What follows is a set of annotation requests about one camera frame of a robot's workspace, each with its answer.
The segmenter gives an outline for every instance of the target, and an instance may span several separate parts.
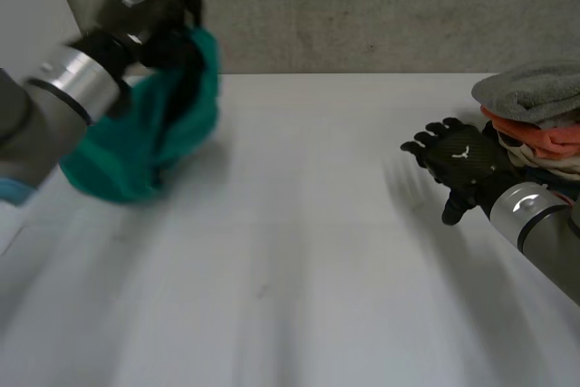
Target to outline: white table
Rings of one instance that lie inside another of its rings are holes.
[[[399,151],[482,76],[224,80],[167,196],[57,174],[0,257],[10,387],[577,386],[580,311]]]

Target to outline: gray towel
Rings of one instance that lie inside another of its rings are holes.
[[[496,115],[542,129],[580,121],[580,62],[530,63],[488,77],[471,90]]]

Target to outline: folded towel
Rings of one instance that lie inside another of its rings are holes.
[[[155,197],[162,173],[189,155],[218,121],[218,47],[201,28],[190,39],[201,54],[184,68],[159,70],[131,90],[118,119],[89,127],[61,169],[77,189],[118,203]]]
[[[580,124],[541,130],[533,124],[501,118],[483,106],[481,111],[497,131],[526,143],[539,158],[562,160],[580,154]]]
[[[570,126],[580,121],[580,62],[524,65],[476,83],[471,95],[508,120]]]
[[[580,156],[562,160],[541,159],[534,155],[534,151],[526,144],[518,147],[509,146],[501,133],[498,135],[498,141],[507,150],[509,160],[516,167],[523,168],[528,166],[532,168],[543,168],[562,179],[580,181]]]

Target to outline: teal cloth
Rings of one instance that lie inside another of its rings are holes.
[[[160,171],[191,154],[218,123],[218,45],[203,29],[191,31],[205,69],[195,103],[169,126],[163,125],[168,96],[183,70],[158,71],[131,90],[131,108],[113,120],[105,117],[89,127],[75,151],[61,160],[61,169],[77,189],[117,203],[157,196]]]

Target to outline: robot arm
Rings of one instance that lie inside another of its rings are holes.
[[[480,206],[491,224],[580,305],[580,203],[573,207],[535,183],[522,182],[497,146],[455,119],[427,126],[406,142],[419,165],[451,188],[443,222],[454,225]]]
[[[580,203],[570,207],[535,183],[521,183],[498,198],[489,220],[580,305]]]
[[[0,200],[24,204],[87,126],[129,100],[127,67],[167,66],[164,39],[179,40],[186,12],[199,24],[201,0],[105,0],[97,28],[57,47],[22,86],[0,70]]]

